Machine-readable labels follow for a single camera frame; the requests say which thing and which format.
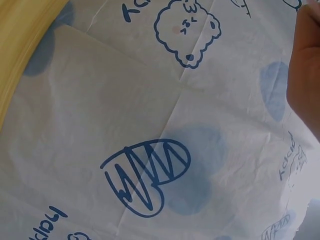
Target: finger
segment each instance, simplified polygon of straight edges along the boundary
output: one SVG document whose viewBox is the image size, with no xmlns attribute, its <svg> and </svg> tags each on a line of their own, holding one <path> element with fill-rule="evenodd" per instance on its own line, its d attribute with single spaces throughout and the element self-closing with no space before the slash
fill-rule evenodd
<svg viewBox="0 0 320 240">
<path fill-rule="evenodd" d="M 311 7 L 304 5 L 296 17 L 292 54 L 314 47 L 320 47 L 320 17 Z"/>
<path fill-rule="evenodd" d="M 312 9 L 313 13 L 316 15 L 317 20 L 320 20 L 320 5 L 316 2 L 316 0 L 306 0 L 308 6 Z"/>
</svg>

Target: human hand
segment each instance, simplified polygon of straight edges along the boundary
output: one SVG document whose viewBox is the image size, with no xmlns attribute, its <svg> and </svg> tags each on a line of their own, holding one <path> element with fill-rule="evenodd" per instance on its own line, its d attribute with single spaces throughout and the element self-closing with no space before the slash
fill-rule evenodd
<svg viewBox="0 0 320 240">
<path fill-rule="evenodd" d="M 320 5 L 315 2 L 297 13 L 286 98 L 320 141 Z"/>
</svg>

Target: blue outline drawing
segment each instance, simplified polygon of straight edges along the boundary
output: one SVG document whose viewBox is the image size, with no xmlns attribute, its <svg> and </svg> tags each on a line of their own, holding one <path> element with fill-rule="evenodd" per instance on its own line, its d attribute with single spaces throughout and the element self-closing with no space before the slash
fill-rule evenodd
<svg viewBox="0 0 320 240">
<path fill-rule="evenodd" d="M 201 9 L 201 10 L 203 10 L 208 16 L 211 16 L 211 17 L 218 23 L 218 26 L 215 26 L 215 24 L 212 22 L 212 23 L 213 23 L 213 24 L 211 24 L 212 29 L 218 27 L 219 33 L 218 33 L 217 35 L 213 35 L 213 36 L 211 37 L 211 40 L 205 44 L 205 46 L 204 46 L 203 49 L 200 50 L 200 58 L 196 61 L 196 64 L 195 64 L 195 65 L 185 64 L 185 63 L 183 62 L 183 60 L 179 58 L 179 51 L 178 51 L 178 50 L 171 49 L 171 48 L 168 46 L 168 44 L 167 44 L 165 41 L 161 40 L 160 37 L 159 37 L 160 32 L 158 31 L 158 23 L 159 23 L 160 20 L 161 20 L 162 14 L 163 14 L 165 11 L 170 10 L 173 3 L 176 3 L 176 2 L 181 2 L 181 3 L 182 3 L 183 1 L 184 1 L 184 3 L 182 4 L 182 7 L 184 8 L 184 10 L 185 10 L 187 13 L 189 13 L 189 14 L 195 14 L 195 13 L 198 12 L 199 9 Z M 180 63 L 180 65 L 181 65 L 182 67 L 184 67 L 184 68 L 190 68 L 190 69 L 196 69 L 196 68 L 199 67 L 199 64 L 200 64 L 201 61 L 203 60 L 204 52 L 207 51 L 208 47 L 214 42 L 215 39 L 218 39 L 218 38 L 222 35 L 221 24 L 220 24 L 219 20 L 218 20 L 212 13 L 210 13 L 210 12 L 208 12 L 206 9 L 204 9 L 204 8 L 197 2 L 197 0 L 193 0 L 193 1 L 194 1 L 193 6 L 190 6 L 190 5 L 189 5 L 189 6 L 187 7 L 186 3 L 188 3 L 189 0 L 171 0 L 171 1 L 169 2 L 169 4 L 168 4 L 167 7 L 163 8 L 162 10 L 160 10 L 160 12 L 158 13 L 157 18 L 156 18 L 156 20 L 155 20 L 155 22 L 154 22 L 154 24 L 153 24 L 153 28 L 154 28 L 154 31 L 155 31 L 155 37 L 156 37 L 157 41 L 158 41 L 159 43 L 161 43 L 162 45 L 164 45 L 165 49 L 166 49 L 168 52 L 170 52 L 170 53 L 172 53 L 172 54 L 175 55 L 175 59 Z M 192 54 L 189 54 L 189 55 L 187 55 L 187 56 L 188 56 L 188 57 L 187 57 L 186 59 L 189 60 L 189 61 L 192 61 L 192 60 L 194 59 Z"/>
<path fill-rule="evenodd" d="M 155 149 L 152 147 L 153 144 L 162 144 L 162 149 L 165 154 L 165 157 L 163 157 L 162 159 L 161 157 L 159 157 Z M 177 147 L 179 148 L 178 152 L 183 151 L 185 153 L 186 159 L 179 155 L 179 153 L 176 151 Z M 133 151 L 137 148 L 144 149 L 148 158 L 147 164 L 149 165 L 149 168 L 147 168 L 146 164 L 144 164 L 143 161 L 138 157 L 138 155 Z M 114 168 L 121 180 L 123 189 L 117 190 L 115 184 L 113 183 L 110 177 L 110 174 L 107 171 L 105 171 L 104 175 L 111 189 L 113 190 L 117 198 L 122 202 L 122 204 L 134 214 L 143 218 L 151 218 L 158 215 L 165 205 L 165 195 L 163 191 L 160 189 L 160 186 L 177 180 L 187 172 L 191 163 L 191 156 L 188 149 L 181 142 L 169 138 L 149 140 L 129 147 L 124 147 L 122 150 L 116 152 L 108 159 L 106 159 L 101 164 L 100 169 L 103 169 L 107 164 L 111 163 L 115 158 L 119 157 L 122 154 L 126 156 L 128 163 L 130 164 L 136 178 L 138 179 L 138 184 L 141 186 L 143 192 L 140 192 L 136 188 L 134 182 L 130 179 L 125 170 L 118 163 L 114 164 Z M 175 174 L 173 165 L 173 163 L 175 162 L 173 162 L 173 160 L 176 160 L 176 163 L 183 166 L 183 170 L 179 174 Z M 160 196 L 161 204 L 158 210 L 154 209 L 147 186 L 144 183 L 144 180 L 142 179 L 142 175 L 139 173 L 138 168 L 143 169 L 146 176 L 152 182 L 150 187 L 156 190 Z M 158 172 L 159 170 L 164 173 L 167 180 L 160 180 L 160 175 Z M 133 202 L 133 198 L 128 185 L 133 189 L 133 191 L 144 204 L 144 206 L 151 212 L 150 214 L 140 213 L 129 205 L 129 203 Z"/>
<path fill-rule="evenodd" d="M 294 0 L 294 1 L 296 1 L 295 5 L 292 4 L 293 0 L 290 0 L 290 2 L 287 2 L 288 0 L 282 0 L 282 1 L 285 4 L 287 4 L 289 7 L 295 9 L 297 12 L 298 12 L 299 8 L 301 8 L 301 6 L 302 6 L 302 1 L 301 0 Z"/>
<path fill-rule="evenodd" d="M 85 233 L 83 233 L 83 232 L 80 232 L 80 231 L 75 232 L 75 233 L 70 233 L 70 234 L 67 236 L 67 240 L 81 240 L 81 239 L 83 239 L 83 240 L 91 240 L 90 237 L 89 237 L 87 234 L 85 234 Z"/>
<path fill-rule="evenodd" d="M 268 226 L 266 230 L 263 231 L 261 240 L 275 240 L 277 232 L 288 225 L 290 218 L 290 214 L 287 214 L 276 223 Z"/>
<path fill-rule="evenodd" d="M 298 152 L 293 157 L 292 163 L 290 165 L 288 184 L 290 188 L 295 186 L 295 179 L 301 173 L 304 164 L 308 162 L 307 156 L 302 149 L 301 145 L 298 146 Z"/>
<path fill-rule="evenodd" d="M 249 18 L 251 18 L 251 13 L 249 10 L 249 7 L 246 3 L 246 0 L 230 0 L 235 6 L 237 6 L 238 8 L 245 8 L 246 9 L 246 14 L 249 16 Z"/>
</svg>

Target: blue dot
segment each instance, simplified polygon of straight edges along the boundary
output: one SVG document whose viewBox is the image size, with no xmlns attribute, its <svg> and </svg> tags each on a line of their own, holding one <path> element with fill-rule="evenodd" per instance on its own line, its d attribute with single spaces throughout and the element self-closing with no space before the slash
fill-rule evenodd
<svg viewBox="0 0 320 240">
<path fill-rule="evenodd" d="M 211 25 L 212 29 L 216 29 L 216 25 L 215 25 L 215 23 L 213 21 L 210 22 L 210 25 Z"/>
<path fill-rule="evenodd" d="M 69 1 L 39 42 L 25 67 L 23 75 L 34 77 L 45 71 L 55 52 L 55 29 L 63 24 L 71 26 L 75 19 L 74 15 L 74 7 Z"/>
<path fill-rule="evenodd" d="M 227 160 L 226 142 L 220 131 L 204 124 L 192 124 L 164 132 L 163 137 L 184 144 L 191 156 L 186 173 L 161 186 L 165 204 L 179 215 L 197 214 L 207 206 L 215 192 L 210 176 L 217 173 Z"/>
<path fill-rule="evenodd" d="M 183 143 L 191 155 L 190 168 L 201 175 L 216 174 L 227 160 L 227 144 L 221 132 L 202 123 L 164 132 L 164 137 Z"/>
<path fill-rule="evenodd" d="M 56 17 L 55 21 L 60 24 L 72 26 L 75 21 L 75 9 L 72 2 L 68 1 L 62 11 Z"/>
<path fill-rule="evenodd" d="M 193 61 L 195 59 L 195 56 L 193 54 L 188 54 L 185 56 L 185 58 L 188 60 L 188 61 Z"/>
<path fill-rule="evenodd" d="M 182 216 L 199 213 L 210 202 L 213 194 L 210 180 L 192 169 L 161 188 L 166 205 Z"/>
<path fill-rule="evenodd" d="M 264 105 L 276 121 L 280 122 L 286 110 L 288 66 L 273 62 L 260 70 L 260 90 Z"/>
<path fill-rule="evenodd" d="M 55 32 L 54 28 L 51 26 L 36 47 L 23 74 L 29 77 L 41 74 L 51 63 L 54 51 Z"/>
<path fill-rule="evenodd" d="M 229 236 L 218 236 L 214 240 L 232 240 Z"/>
</svg>

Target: blue drawing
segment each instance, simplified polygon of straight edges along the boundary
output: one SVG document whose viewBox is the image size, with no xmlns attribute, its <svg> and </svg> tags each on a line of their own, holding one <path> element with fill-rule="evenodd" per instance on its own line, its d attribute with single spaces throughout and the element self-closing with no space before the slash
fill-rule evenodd
<svg viewBox="0 0 320 240">
<path fill-rule="evenodd" d="M 230 0 L 238 8 L 245 8 L 246 14 L 251 18 L 251 13 L 246 3 L 246 0 Z"/>
<path fill-rule="evenodd" d="M 46 67 L 51 63 L 55 51 L 55 29 L 62 24 L 71 26 L 73 22 L 74 7 L 69 1 L 44 34 L 31 56 L 23 75 L 34 77 L 45 71 Z"/>
<path fill-rule="evenodd" d="M 160 186 L 179 179 L 190 163 L 190 153 L 181 142 L 161 138 L 125 147 L 105 160 L 100 168 L 107 168 L 104 175 L 124 206 L 140 217 L 151 218 L 165 204 Z"/>
<path fill-rule="evenodd" d="M 45 214 L 46 219 L 42 220 L 38 227 L 33 227 L 33 236 L 29 240 L 46 240 L 50 237 L 50 233 L 55 229 L 55 223 L 60 218 L 68 218 L 68 215 L 54 206 L 49 206 L 52 211 L 50 215 Z"/>
<path fill-rule="evenodd" d="M 227 160 L 227 145 L 220 131 L 211 126 L 193 124 L 165 132 L 187 147 L 192 162 L 178 180 L 163 186 L 166 205 L 175 213 L 188 216 L 199 213 L 211 200 L 210 176 L 216 174 Z"/>
<path fill-rule="evenodd" d="M 127 23 L 131 23 L 131 17 L 130 17 L 130 14 L 139 14 L 141 11 L 138 10 L 138 9 L 128 9 L 127 5 L 126 4 L 122 4 L 122 14 L 123 14 L 123 17 L 124 17 L 124 20 L 127 22 Z"/>
<path fill-rule="evenodd" d="M 306 163 L 307 163 L 307 156 L 304 153 L 302 147 L 299 145 L 298 152 L 293 157 L 292 163 L 290 165 L 288 184 L 291 189 L 295 186 L 295 183 L 297 182 L 297 180 L 299 178 L 301 170 L 302 170 L 304 164 L 306 164 Z"/>
<path fill-rule="evenodd" d="M 289 7 L 295 9 L 297 12 L 299 8 L 302 6 L 301 0 L 282 0 L 285 4 L 287 4 Z"/>
<path fill-rule="evenodd" d="M 286 215 L 276 223 L 269 226 L 263 231 L 261 240 L 283 240 L 286 237 L 288 229 L 294 223 L 296 219 L 296 213 L 290 210 Z"/>
<path fill-rule="evenodd" d="M 190 69 L 199 66 L 205 51 L 222 34 L 218 19 L 197 0 L 171 0 L 158 13 L 153 27 L 158 42 L 181 66 Z M 194 51 L 200 35 L 200 50 Z"/>
<path fill-rule="evenodd" d="M 214 240 L 232 240 L 229 236 L 218 236 Z"/>
<path fill-rule="evenodd" d="M 70 233 L 67 240 L 91 240 L 90 237 L 83 232 Z"/>
<path fill-rule="evenodd" d="M 276 61 L 260 70 L 260 90 L 271 117 L 280 122 L 286 110 L 288 66 Z"/>
</svg>

